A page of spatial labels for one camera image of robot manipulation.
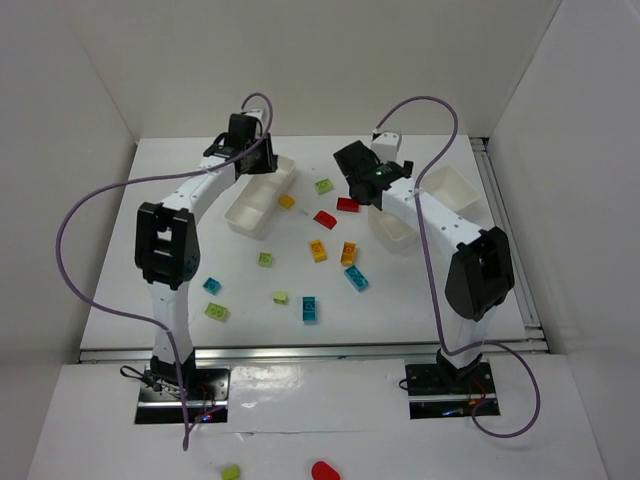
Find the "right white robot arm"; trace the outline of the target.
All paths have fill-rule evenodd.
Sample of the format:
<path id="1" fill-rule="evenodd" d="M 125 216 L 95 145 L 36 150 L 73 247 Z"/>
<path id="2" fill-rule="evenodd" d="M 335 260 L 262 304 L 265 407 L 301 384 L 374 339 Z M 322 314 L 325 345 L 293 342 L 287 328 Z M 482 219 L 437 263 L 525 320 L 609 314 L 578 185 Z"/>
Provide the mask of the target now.
<path id="1" fill-rule="evenodd" d="M 354 201 L 417 229 L 427 264 L 431 244 L 448 262 L 442 291 L 437 289 L 433 268 L 427 268 L 440 339 L 436 365 L 443 383 L 452 386 L 466 380 L 481 361 L 491 321 L 515 285 L 506 233 L 497 226 L 483 229 L 465 220 L 419 188 L 410 161 L 384 162 L 360 141 L 333 157 Z"/>

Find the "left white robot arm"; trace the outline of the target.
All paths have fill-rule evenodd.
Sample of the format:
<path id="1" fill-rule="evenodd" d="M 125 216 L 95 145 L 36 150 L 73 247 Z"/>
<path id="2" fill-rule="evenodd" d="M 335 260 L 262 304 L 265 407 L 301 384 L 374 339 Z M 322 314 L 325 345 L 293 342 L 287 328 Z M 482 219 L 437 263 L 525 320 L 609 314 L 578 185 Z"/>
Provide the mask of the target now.
<path id="1" fill-rule="evenodd" d="M 147 282 L 153 319 L 164 328 L 155 336 L 152 375 L 176 385 L 195 370 L 189 332 L 188 292 L 201 260 L 197 224 L 213 202 L 242 175 L 273 173 L 266 111 L 230 116 L 228 129 L 204 151 L 196 174 L 158 203 L 143 203 L 136 217 L 134 261 Z"/>

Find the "small teal lego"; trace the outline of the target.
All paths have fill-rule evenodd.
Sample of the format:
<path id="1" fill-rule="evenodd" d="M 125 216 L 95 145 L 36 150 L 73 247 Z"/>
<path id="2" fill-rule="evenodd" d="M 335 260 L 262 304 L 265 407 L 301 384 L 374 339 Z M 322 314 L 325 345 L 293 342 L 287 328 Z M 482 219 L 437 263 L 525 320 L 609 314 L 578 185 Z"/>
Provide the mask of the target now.
<path id="1" fill-rule="evenodd" d="M 221 284 L 216 279 L 209 277 L 204 281 L 202 287 L 206 292 L 216 295 L 221 289 Z"/>

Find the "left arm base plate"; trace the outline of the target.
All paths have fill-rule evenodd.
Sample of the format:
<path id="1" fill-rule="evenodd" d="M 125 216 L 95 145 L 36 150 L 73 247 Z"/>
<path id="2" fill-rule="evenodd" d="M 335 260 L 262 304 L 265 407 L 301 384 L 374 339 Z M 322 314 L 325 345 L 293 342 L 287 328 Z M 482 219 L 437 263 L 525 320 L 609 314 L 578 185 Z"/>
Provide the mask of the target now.
<path id="1" fill-rule="evenodd" d="M 151 373 L 148 367 L 135 375 L 141 379 L 136 404 L 136 425 L 182 424 L 180 389 Z M 186 410 L 190 423 L 226 423 L 231 370 L 196 369 L 187 382 Z"/>

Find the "red rounded lego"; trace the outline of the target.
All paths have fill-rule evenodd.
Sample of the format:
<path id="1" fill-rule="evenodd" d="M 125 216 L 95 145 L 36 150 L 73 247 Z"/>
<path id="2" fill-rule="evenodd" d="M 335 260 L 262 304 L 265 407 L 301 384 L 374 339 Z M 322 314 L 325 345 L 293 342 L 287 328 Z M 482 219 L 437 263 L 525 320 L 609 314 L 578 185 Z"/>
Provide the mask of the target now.
<path id="1" fill-rule="evenodd" d="M 337 219 L 324 210 L 318 211 L 313 220 L 329 230 L 332 230 L 337 225 Z"/>

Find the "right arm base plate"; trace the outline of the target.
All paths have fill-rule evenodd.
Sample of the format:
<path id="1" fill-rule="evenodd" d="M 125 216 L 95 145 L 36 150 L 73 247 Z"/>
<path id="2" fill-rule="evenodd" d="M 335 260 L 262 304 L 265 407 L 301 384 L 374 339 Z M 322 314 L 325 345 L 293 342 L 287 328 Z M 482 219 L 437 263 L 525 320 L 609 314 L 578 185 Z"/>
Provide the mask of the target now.
<path id="1" fill-rule="evenodd" d="M 435 364 L 407 364 L 405 378 L 398 382 L 408 395 L 412 420 L 499 416 L 500 407 L 492 370 L 482 362 L 455 385 L 447 385 L 439 377 Z"/>

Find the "red rectangular lego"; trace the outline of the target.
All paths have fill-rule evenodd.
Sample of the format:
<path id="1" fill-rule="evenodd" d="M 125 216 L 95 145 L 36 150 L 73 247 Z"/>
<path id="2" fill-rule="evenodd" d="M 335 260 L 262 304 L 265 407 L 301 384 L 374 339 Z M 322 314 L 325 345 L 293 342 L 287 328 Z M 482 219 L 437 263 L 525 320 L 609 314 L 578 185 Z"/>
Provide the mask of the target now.
<path id="1" fill-rule="evenodd" d="M 339 197 L 336 202 L 336 209 L 342 212 L 358 213 L 360 205 L 348 197 Z"/>

